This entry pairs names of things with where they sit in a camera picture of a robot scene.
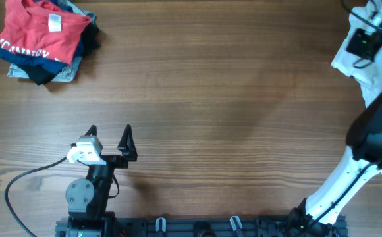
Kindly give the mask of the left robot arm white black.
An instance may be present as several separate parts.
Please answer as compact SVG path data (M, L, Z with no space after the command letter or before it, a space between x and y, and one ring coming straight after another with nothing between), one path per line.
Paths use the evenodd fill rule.
M56 236L104 237L125 236L113 212L107 212L112 184L117 184L115 169L126 169L138 158L131 125L126 125L117 149L119 155L102 154L103 145L97 137L97 127L81 136L67 154L71 163L79 162L88 167L85 178L73 181L66 190L68 221L55 229Z

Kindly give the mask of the white t-shirt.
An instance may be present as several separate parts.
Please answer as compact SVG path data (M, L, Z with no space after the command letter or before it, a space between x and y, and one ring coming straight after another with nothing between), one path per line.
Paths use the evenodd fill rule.
M355 56L346 51L350 39L358 29L365 30L368 36L372 35L374 29L353 15L349 16L348 21L350 23L350 30L337 51L335 58L332 60L331 66L345 76L353 77L360 84L362 97L365 101L365 105L368 106L382 92L382 46L375 55L372 65L364 69L356 69L353 64L359 59L359 56Z

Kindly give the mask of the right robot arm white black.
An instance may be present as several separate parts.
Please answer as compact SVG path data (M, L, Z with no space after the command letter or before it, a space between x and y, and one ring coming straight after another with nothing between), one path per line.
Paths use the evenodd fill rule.
M346 135L344 155L323 185L294 208L286 236L340 236L338 216L361 187L382 176L382 1L350 9L350 31L331 65L360 84L366 109Z

